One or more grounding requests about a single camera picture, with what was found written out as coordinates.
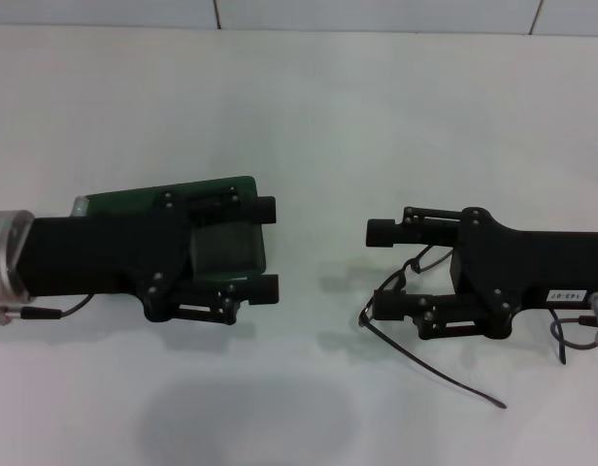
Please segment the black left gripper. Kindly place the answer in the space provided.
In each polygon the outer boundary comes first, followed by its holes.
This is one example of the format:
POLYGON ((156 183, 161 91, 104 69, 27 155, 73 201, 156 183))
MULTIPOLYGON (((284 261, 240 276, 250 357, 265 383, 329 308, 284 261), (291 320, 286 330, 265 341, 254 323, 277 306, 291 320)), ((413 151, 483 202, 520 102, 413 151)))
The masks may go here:
POLYGON ((41 217, 32 222, 17 263, 33 297, 128 294, 150 321, 167 321, 170 298, 189 256, 185 199, 166 191, 146 209, 120 215, 41 217))

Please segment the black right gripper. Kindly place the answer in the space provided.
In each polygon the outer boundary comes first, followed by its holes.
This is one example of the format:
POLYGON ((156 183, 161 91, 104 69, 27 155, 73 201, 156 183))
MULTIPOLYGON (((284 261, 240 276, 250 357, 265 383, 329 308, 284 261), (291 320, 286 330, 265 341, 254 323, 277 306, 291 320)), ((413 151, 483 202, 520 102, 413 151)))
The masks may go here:
POLYGON ((598 292, 598 232, 523 231, 484 209, 462 212, 406 207, 400 222, 369 219, 366 246, 454 247, 457 294, 374 292, 373 319, 409 317, 421 340, 484 336, 506 339, 522 311, 590 309, 598 292))

